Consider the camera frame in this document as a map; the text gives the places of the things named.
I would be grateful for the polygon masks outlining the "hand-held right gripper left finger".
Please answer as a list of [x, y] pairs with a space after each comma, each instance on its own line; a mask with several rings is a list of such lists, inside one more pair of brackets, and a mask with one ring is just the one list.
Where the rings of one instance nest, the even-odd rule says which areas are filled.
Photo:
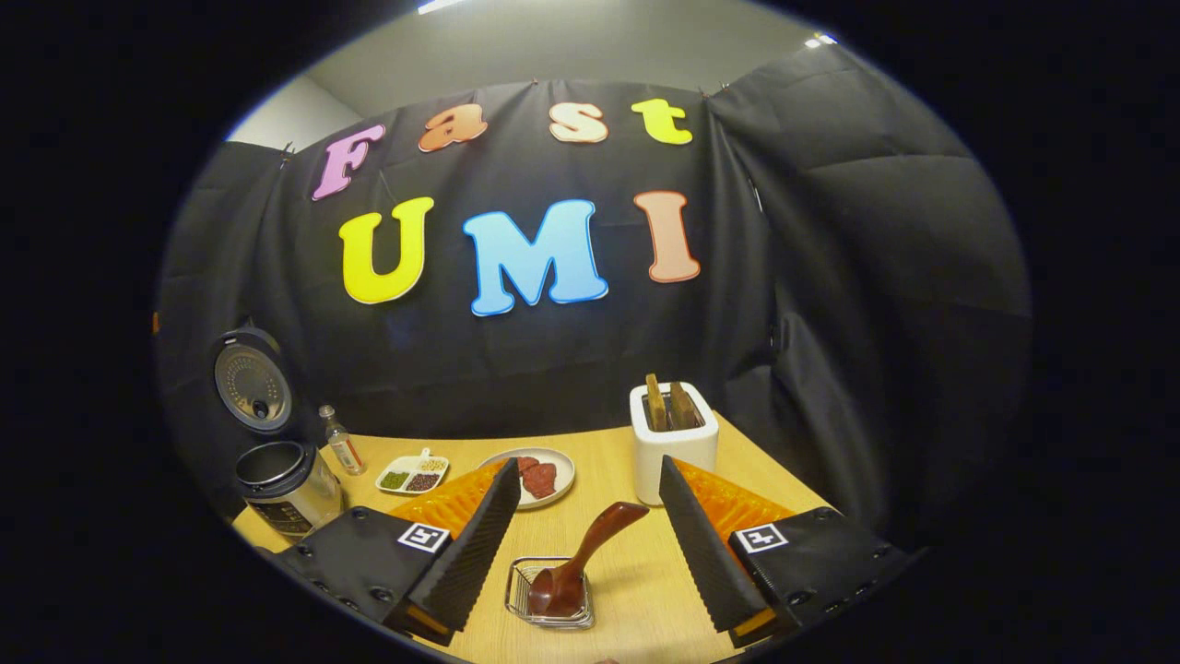
[[367, 622], [448, 646], [476, 609], [520, 497], [517, 459], [468, 472], [401, 517], [354, 507], [273, 563]]

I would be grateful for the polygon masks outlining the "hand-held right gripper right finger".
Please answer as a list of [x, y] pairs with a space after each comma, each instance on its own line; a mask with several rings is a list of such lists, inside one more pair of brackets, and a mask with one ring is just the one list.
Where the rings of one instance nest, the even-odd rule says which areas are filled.
[[660, 497], [713, 626], [736, 647], [817, 629], [917, 560], [838, 509], [794, 512], [674, 456]]

